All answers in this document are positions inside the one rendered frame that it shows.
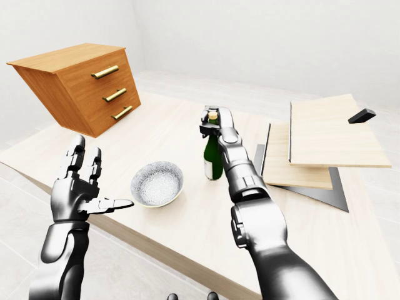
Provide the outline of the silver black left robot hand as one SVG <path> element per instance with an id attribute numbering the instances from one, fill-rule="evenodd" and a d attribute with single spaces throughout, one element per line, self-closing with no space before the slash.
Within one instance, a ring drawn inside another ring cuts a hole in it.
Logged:
<path id="1" fill-rule="evenodd" d="M 80 178 L 85 138 L 76 135 L 62 159 L 60 171 L 51 191 L 51 210 L 54 222 L 86 221 L 90 214 L 112 213 L 134 205 L 128 199 L 98 197 L 98 178 L 101 175 L 101 150 L 94 148 L 87 173 Z"/>

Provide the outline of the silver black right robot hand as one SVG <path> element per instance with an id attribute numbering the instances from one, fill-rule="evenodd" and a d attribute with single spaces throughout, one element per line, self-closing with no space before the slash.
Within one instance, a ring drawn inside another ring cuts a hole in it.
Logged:
<path id="1" fill-rule="evenodd" d="M 216 112 L 219 124 L 208 121 L 208 113 Z M 243 146 L 243 140 L 234 127 L 230 110 L 222 106 L 205 106 L 201 114 L 200 133 L 203 137 L 216 136 L 219 143 L 224 170 L 228 173 L 235 169 L 237 173 L 256 174 L 254 165 Z"/>

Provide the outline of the green wine bottle with cork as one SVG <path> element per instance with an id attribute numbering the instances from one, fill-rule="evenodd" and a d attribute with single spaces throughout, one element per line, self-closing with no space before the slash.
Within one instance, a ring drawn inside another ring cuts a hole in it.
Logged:
<path id="1" fill-rule="evenodd" d="M 204 173 L 209 180 L 218 180 L 223 174 L 218 137 L 210 135 L 204 150 Z"/>

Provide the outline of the pale wood rack, dark base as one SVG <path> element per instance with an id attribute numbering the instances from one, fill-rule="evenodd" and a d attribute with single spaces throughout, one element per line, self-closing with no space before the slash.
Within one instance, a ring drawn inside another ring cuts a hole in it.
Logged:
<path id="1" fill-rule="evenodd" d="M 391 167 L 368 121 L 348 123 L 361 110 L 350 94 L 292 102 L 289 122 L 264 127 L 257 172 L 268 185 L 348 211 L 338 169 Z"/>

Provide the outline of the wooden cabinet drawer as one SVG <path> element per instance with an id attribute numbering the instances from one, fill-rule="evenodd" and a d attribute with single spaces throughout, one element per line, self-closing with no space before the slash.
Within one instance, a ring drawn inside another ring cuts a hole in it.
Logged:
<path id="1" fill-rule="evenodd" d="M 106 102 L 103 97 L 114 94 L 117 89 L 126 88 L 127 92 L 111 102 Z M 92 136 L 97 137 L 118 121 L 125 118 L 130 112 L 134 111 L 141 105 L 137 89 L 132 86 L 128 87 L 110 87 L 96 91 L 94 94 L 85 96 L 80 102 L 82 112 L 86 117 L 92 130 Z M 124 106 L 132 106 L 132 110 L 119 120 L 114 120 L 111 116 L 121 112 Z"/>
<path id="2" fill-rule="evenodd" d="M 92 76 L 114 66 L 118 66 L 117 71 L 99 79 Z M 129 74 L 125 50 L 118 50 L 63 69 L 57 75 L 74 96 L 100 90 L 105 92 L 101 98 L 110 95 L 116 89 L 124 88 Z"/>
<path id="3" fill-rule="evenodd" d="M 136 108 L 140 105 L 132 74 L 126 65 L 101 79 L 92 77 L 88 70 L 74 72 L 66 78 L 70 80 L 70 91 L 82 112 L 91 119 L 105 113 L 117 114 L 125 106 Z"/>

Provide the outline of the grey patterned bowl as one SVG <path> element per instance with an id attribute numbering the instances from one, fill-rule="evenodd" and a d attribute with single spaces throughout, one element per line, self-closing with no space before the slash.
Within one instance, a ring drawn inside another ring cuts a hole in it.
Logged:
<path id="1" fill-rule="evenodd" d="M 134 200 L 147 208 L 158 208 L 174 201 L 182 191 L 181 169 L 168 161 L 156 161 L 141 168 L 131 181 Z"/>

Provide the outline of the wooden cabinet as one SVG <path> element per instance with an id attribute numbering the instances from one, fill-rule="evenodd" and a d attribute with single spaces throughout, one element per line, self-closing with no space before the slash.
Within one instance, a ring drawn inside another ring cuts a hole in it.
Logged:
<path id="1" fill-rule="evenodd" d="M 125 49 L 119 46 L 85 43 L 19 59 L 10 64 L 60 126 L 92 136 L 93 132 L 82 109 L 59 78 L 58 72 L 118 50 Z"/>

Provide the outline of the small black block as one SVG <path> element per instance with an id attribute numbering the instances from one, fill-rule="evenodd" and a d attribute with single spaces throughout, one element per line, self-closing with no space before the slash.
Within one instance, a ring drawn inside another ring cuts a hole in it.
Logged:
<path id="1" fill-rule="evenodd" d="M 365 123 L 375 116 L 376 116 L 376 113 L 372 109 L 365 108 L 365 109 L 359 111 L 354 116 L 350 117 L 348 119 L 348 123 L 349 124 Z"/>

